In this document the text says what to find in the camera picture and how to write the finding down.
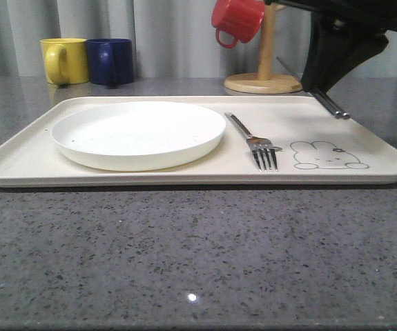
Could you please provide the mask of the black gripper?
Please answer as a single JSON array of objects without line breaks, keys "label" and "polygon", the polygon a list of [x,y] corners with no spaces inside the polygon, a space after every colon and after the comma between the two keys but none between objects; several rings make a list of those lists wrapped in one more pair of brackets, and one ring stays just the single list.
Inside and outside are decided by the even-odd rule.
[{"label": "black gripper", "polygon": [[[397,32],[397,1],[293,0],[276,3],[329,14],[381,32]],[[303,89],[327,92],[354,68],[380,54],[388,42],[384,34],[340,37],[321,20],[312,20],[307,62],[301,78]]]}]

